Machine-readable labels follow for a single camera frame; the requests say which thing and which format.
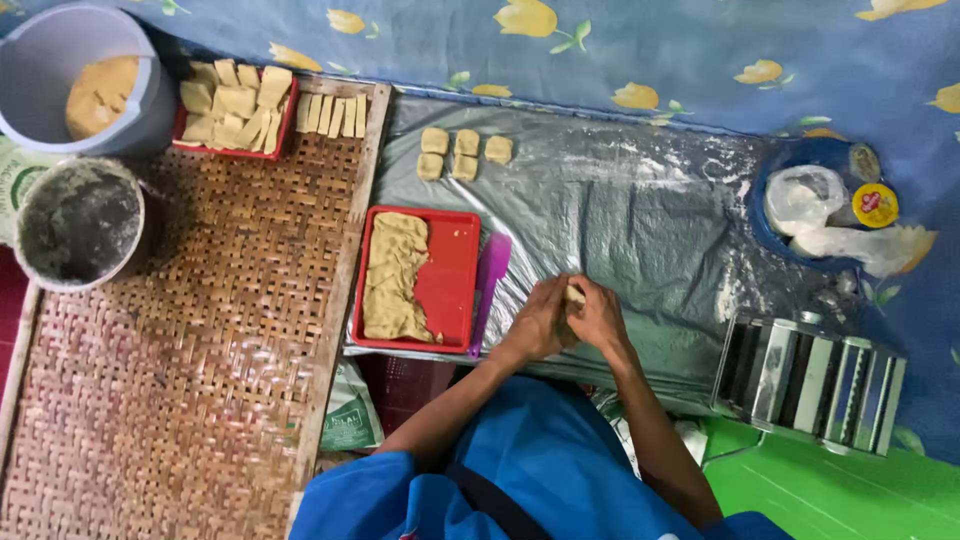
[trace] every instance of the red plastic tray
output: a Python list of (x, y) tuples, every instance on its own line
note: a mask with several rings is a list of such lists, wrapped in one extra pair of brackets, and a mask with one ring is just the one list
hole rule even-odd
[[(287, 129), (292, 123), (291, 118), (297, 114), (297, 103), (300, 102), (300, 84), (297, 83), (297, 77), (294, 77), (293, 82), (290, 83), (290, 107), (287, 108), (287, 113), (283, 115), (283, 119), (280, 120), (280, 133), (276, 134), (276, 150), (272, 154), (264, 154), (263, 152), (249, 152), (247, 150), (229, 150), (227, 148), (223, 150), (214, 150), (213, 148), (207, 148), (205, 146), (187, 146), (185, 144), (173, 143), (175, 147), (185, 150), (187, 152), (204, 152), (206, 154), (224, 154), (226, 156), (236, 156), (238, 158), (261, 158), (264, 160), (278, 160), (280, 154), (283, 153), (283, 142), (287, 138)], [(186, 130), (186, 108), (183, 106), (183, 102), (180, 99), (177, 100), (177, 119), (174, 120), (174, 140), (180, 139), (183, 136), (183, 131)]]
[[(414, 298), (426, 313), (426, 327), (434, 335), (441, 332), (443, 343), (425, 343), (412, 337), (367, 339), (363, 335), (363, 289), (367, 280), (370, 236), (373, 217), (380, 212), (415, 215), (426, 221), (429, 230), (427, 251), (430, 258), (417, 274)], [(367, 210), (363, 236), (363, 256), (357, 279), (353, 310), (353, 341), (364, 347), (409, 349), (432, 353), (463, 353), (470, 341), (473, 323), (473, 287), (480, 250), (480, 216), (471, 212), (407, 207), (377, 206)]]

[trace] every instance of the hand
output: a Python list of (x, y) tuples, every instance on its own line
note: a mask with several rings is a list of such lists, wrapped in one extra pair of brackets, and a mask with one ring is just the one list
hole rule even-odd
[(561, 274), (538, 282), (497, 348), (512, 352), (522, 363), (562, 351), (557, 323), (563, 317), (566, 280), (567, 275)]
[(616, 293), (592, 282), (583, 274), (571, 277), (568, 282), (580, 287), (587, 297), (583, 305), (566, 303), (566, 323), (577, 337), (599, 349), (606, 357), (624, 344), (629, 344)]

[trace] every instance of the pasta machine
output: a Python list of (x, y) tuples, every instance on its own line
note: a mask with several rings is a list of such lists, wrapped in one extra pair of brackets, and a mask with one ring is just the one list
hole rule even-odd
[(862, 337), (738, 312), (731, 320), (711, 408), (764, 432), (837, 454), (886, 456), (906, 359)]

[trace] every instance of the purple spatula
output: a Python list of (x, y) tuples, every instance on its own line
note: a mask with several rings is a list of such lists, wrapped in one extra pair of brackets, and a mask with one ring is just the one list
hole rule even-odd
[(496, 282), (507, 275), (507, 266), (510, 266), (510, 251), (514, 241), (504, 233), (492, 233), (487, 245), (480, 254), (477, 264), (476, 290), (480, 291), (480, 305), (477, 307), (477, 318), (473, 323), (473, 335), (470, 337), (470, 346), (467, 354), (471, 358), (480, 357), (480, 347), (483, 345), (483, 332), (487, 329), (487, 318), (490, 316), (490, 306), (493, 304), (493, 291)]

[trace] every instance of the bamboo tray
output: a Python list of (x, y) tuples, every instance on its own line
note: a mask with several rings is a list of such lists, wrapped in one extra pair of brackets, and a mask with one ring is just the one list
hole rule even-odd
[(300, 87), (367, 94), (366, 138), (131, 163), (167, 210), (147, 273), (31, 285), (0, 407), (3, 537), (283, 537), (313, 476), (391, 93)]

